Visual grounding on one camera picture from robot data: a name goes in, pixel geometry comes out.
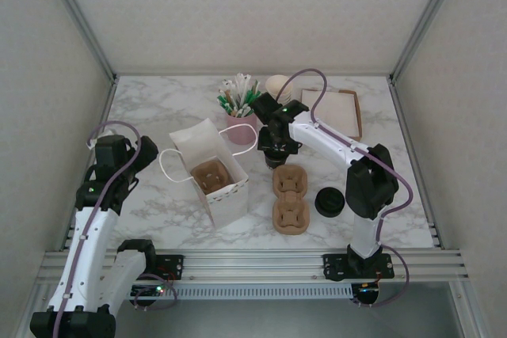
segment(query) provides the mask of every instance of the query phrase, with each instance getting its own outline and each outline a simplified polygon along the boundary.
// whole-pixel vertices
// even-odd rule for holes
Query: black cap
[[[336,188],[324,188],[315,197],[315,207],[320,215],[337,217],[345,206],[345,197]]]

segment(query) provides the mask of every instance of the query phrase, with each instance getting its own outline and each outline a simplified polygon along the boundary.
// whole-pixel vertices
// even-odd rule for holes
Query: paper bag handle
[[[236,128],[236,127],[241,127],[241,126],[248,126],[250,127],[250,129],[254,132],[255,134],[255,141],[253,142],[253,145],[248,149],[248,150],[243,150],[241,152],[236,152],[235,154],[232,154],[233,156],[238,156],[240,154],[245,154],[246,152],[252,150],[253,148],[255,148],[257,146],[257,141],[259,139],[259,135],[257,134],[257,131],[255,131],[255,128],[253,128],[251,125],[247,124],[247,123],[241,123],[241,124],[236,124],[235,126],[230,126],[230,127],[227,127],[223,130],[221,130],[219,132],[219,134],[221,134],[222,132],[225,132],[225,131],[229,131],[229,130],[232,130],[233,128]]]
[[[171,181],[176,182],[177,184],[179,184],[180,182],[185,182],[185,181],[188,181],[188,180],[193,180],[192,176],[190,176],[188,178],[185,178],[184,180],[173,180],[171,177],[169,177],[169,174],[166,173],[166,170],[164,169],[164,166],[162,165],[162,155],[165,152],[169,151],[169,150],[172,150],[173,152],[176,152],[176,153],[180,154],[180,156],[183,156],[179,150],[174,150],[173,148],[167,148],[167,149],[163,150],[160,153],[160,155],[158,156],[158,163],[160,164],[160,169],[163,171],[164,175],[167,178],[169,178]]]

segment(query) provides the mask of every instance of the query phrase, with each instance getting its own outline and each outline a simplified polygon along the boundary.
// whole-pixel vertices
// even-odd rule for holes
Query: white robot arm
[[[392,168],[389,151],[380,144],[371,148],[356,142],[319,119],[314,123],[308,107],[298,101],[282,106],[265,93],[252,103],[252,109],[265,125],[259,133],[257,148],[264,151],[269,167],[284,164],[290,154],[297,154],[306,145],[347,170],[345,200],[355,214],[353,239],[347,248],[348,262],[357,275],[371,270],[382,252],[376,236],[381,214],[392,203],[398,181],[360,152],[369,152]]]
[[[294,122],[288,125],[289,135],[297,142],[301,142],[305,146],[309,146],[319,152],[324,158],[327,158],[333,164],[340,166],[342,169],[349,168],[352,163],[363,158],[362,154],[355,151],[355,147],[362,150],[368,150],[368,146],[361,142],[357,142],[341,132],[334,130],[332,127],[325,125],[321,120],[317,121],[324,125],[328,130],[333,131],[336,135],[352,143],[352,147],[337,141],[328,134],[322,132],[315,123],[312,122],[310,112],[302,112],[294,118]],[[369,258],[379,249],[379,244],[375,239],[375,232],[379,225],[380,215],[374,219],[362,218],[354,215],[354,234],[351,249],[363,259]]]
[[[76,223],[71,247],[56,291],[46,312],[32,315],[30,330],[36,338],[48,336],[113,337],[116,315],[132,284],[144,272],[151,273],[156,253],[149,240],[124,241],[105,277],[101,272],[112,229],[124,200],[138,180],[135,175],[152,162],[157,146],[140,138],[139,152],[124,136],[109,135],[97,140],[95,156],[76,195]],[[125,163],[131,159],[130,166]],[[114,173],[125,169],[111,182]],[[105,189],[105,196],[99,194]]]

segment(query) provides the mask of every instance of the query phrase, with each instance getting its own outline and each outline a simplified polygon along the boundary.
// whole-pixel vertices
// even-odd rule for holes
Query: pink cup
[[[257,131],[257,117],[255,114],[248,115],[244,118],[234,118],[228,114],[225,115],[228,127],[246,123],[252,126],[255,131]],[[254,132],[247,126],[232,128],[227,131],[227,136],[229,136],[229,140],[231,140],[234,144],[238,144],[240,146],[245,146],[246,144],[251,144],[255,141]]]

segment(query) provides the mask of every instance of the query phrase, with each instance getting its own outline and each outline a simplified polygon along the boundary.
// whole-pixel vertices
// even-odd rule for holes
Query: white wall
[[[445,0],[398,84],[437,221],[495,336],[507,310],[507,0]]]
[[[0,0],[0,336],[54,250],[108,83],[60,0]]]
[[[125,73],[390,72],[428,0],[78,0]]]

